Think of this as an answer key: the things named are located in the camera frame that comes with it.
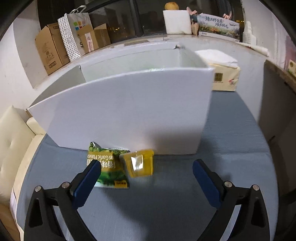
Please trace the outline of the square yellow jelly cup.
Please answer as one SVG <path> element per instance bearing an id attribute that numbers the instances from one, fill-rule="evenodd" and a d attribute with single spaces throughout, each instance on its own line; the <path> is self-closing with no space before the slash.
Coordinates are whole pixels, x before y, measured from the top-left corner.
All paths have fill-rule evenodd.
<path id="1" fill-rule="evenodd" d="M 151 176 L 154 172 L 152 149 L 128 152 L 120 155 L 131 178 Z"/>

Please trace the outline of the small green garlic pea packet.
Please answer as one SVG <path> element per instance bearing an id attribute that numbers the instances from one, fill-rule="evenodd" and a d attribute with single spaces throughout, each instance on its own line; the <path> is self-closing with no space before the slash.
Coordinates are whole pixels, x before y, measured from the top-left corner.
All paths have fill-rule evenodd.
<path id="1" fill-rule="evenodd" d="M 125 149 L 108 149 L 100 147 L 96 142 L 90 142 L 87 154 L 87 165 L 92 160 L 101 164 L 101 174 L 95 187 L 128 189 L 130 184 L 125 172 L 125 164 L 120 156 L 129 153 Z"/>

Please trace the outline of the blue table mat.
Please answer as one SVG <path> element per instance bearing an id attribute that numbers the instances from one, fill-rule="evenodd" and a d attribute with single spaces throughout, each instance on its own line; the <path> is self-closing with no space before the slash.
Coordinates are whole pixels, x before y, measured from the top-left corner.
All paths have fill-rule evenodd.
<path id="1" fill-rule="evenodd" d="M 153 175 L 131 179 L 128 189 L 95 187 L 79 213 L 97 240 L 197 240 L 215 208 L 193 175 L 196 159 L 238 187 L 260 187 L 273 237 L 278 219 L 273 159 L 236 92 L 212 93 L 196 154 L 154 156 Z"/>

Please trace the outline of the cream leather sofa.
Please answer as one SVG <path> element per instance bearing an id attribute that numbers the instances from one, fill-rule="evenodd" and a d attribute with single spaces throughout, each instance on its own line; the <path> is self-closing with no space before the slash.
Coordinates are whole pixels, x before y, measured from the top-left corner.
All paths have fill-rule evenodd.
<path id="1" fill-rule="evenodd" d="M 13 106 L 1 116 L 1 223 L 13 240 L 23 240 L 17 205 L 25 175 L 45 134 L 33 117 L 24 121 Z"/>

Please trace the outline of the white storage box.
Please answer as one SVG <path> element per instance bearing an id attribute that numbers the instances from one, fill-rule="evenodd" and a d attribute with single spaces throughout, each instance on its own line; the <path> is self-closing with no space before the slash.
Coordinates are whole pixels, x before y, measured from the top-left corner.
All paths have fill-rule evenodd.
<path id="1" fill-rule="evenodd" d="M 178 43 L 103 51 L 64 75 L 70 87 L 42 93 L 30 114 L 60 147 L 90 142 L 132 152 L 194 154 L 211 101 L 214 69 Z"/>

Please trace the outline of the tissue pack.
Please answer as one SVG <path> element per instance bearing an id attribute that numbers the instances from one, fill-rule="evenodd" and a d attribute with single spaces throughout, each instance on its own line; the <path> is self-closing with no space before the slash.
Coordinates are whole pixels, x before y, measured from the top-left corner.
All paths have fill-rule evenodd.
<path id="1" fill-rule="evenodd" d="M 236 91 L 240 67 L 235 58 L 214 49 L 198 50 L 195 53 L 214 68 L 213 91 Z"/>

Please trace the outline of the marble side counter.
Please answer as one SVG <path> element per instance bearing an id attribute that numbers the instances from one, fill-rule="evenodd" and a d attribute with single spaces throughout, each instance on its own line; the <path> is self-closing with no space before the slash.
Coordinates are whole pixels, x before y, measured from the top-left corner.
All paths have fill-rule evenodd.
<path id="1" fill-rule="evenodd" d="M 291 73 L 277 66 L 276 64 L 274 64 L 269 60 L 265 61 L 264 66 L 267 67 L 269 70 L 273 71 L 274 73 L 276 73 L 284 81 L 284 84 L 288 86 L 293 93 L 295 93 L 296 81 L 295 81 L 295 77 Z"/>

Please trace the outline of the large cardboard box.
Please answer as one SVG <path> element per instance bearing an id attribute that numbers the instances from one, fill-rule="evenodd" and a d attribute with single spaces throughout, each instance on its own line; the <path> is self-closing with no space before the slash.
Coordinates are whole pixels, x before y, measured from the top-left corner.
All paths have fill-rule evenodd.
<path id="1" fill-rule="evenodd" d="M 58 23 L 46 25 L 37 34 L 35 44 L 48 75 L 70 62 Z"/>

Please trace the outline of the small cardboard box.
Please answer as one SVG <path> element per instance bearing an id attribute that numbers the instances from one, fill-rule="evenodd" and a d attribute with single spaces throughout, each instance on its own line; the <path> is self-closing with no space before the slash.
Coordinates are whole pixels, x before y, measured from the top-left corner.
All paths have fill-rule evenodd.
<path id="1" fill-rule="evenodd" d="M 78 30 L 77 34 L 85 53 L 93 52 L 111 44 L 106 24 L 96 28 L 86 25 Z"/>

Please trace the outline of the white plastic bottle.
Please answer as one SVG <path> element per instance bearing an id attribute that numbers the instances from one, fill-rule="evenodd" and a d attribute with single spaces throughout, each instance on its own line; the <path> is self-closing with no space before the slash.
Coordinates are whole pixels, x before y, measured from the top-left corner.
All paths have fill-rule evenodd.
<path id="1" fill-rule="evenodd" d="M 242 42 L 245 44 L 256 45 L 256 37 L 252 33 L 250 21 L 245 22 L 244 32 L 242 35 Z"/>

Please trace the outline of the printed flat gift box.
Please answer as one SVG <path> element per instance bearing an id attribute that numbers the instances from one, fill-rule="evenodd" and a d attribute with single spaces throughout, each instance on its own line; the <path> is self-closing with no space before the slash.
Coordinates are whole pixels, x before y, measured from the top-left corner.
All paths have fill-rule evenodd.
<path id="1" fill-rule="evenodd" d="M 240 25 L 238 22 L 204 13 L 197 15 L 197 21 L 200 36 L 240 42 Z"/>

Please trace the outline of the white dotted paper bag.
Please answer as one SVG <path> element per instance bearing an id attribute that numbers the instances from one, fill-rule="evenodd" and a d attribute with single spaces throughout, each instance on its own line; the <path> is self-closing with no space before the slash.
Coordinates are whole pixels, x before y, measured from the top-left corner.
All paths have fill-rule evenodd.
<path id="1" fill-rule="evenodd" d="M 78 36 L 79 31 L 93 29 L 89 13 L 85 10 L 86 5 L 81 5 L 69 14 L 58 18 L 60 33 L 70 62 L 85 55 L 83 44 Z"/>

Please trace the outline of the white foam box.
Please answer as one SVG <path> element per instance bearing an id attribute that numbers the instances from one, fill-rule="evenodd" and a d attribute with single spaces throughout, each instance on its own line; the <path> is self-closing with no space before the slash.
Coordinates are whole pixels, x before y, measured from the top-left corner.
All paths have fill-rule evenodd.
<path id="1" fill-rule="evenodd" d="M 191 35 L 191 19 L 187 10 L 163 10 L 167 35 Z"/>

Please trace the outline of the pink figurine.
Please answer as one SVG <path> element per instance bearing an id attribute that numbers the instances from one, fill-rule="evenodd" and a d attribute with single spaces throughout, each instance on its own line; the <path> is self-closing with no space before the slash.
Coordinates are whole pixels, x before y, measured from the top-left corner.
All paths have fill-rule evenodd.
<path id="1" fill-rule="evenodd" d="M 198 12 L 196 10 L 191 10 L 189 7 L 186 8 L 186 10 L 188 11 L 188 13 L 192 16 L 192 15 L 196 15 Z"/>

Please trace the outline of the yellow pomelo fruit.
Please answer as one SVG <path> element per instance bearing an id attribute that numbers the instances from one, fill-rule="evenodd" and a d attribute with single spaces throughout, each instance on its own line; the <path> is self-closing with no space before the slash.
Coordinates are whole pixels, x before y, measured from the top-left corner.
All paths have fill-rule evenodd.
<path id="1" fill-rule="evenodd" d="M 167 2 L 165 4 L 165 10 L 179 10 L 179 5 L 174 1 Z"/>

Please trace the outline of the black window frame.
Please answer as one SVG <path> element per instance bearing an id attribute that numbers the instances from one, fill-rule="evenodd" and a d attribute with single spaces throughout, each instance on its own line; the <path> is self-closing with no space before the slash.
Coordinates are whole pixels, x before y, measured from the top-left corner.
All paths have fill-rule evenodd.
<path id="1" fill-rule="evenodd" d="M 40 26 L 56 23 L 58 18 L 80 6 L 86 6 L 95 28 L 107 25 L 111 41 L 166 33 L 163 11 L 167 1 L 37 1 Z M 231 15 L 244 30 L 241 1 L 176 1 L 180 10 L 189 7 L 197 13 L 214 16 Z"/>

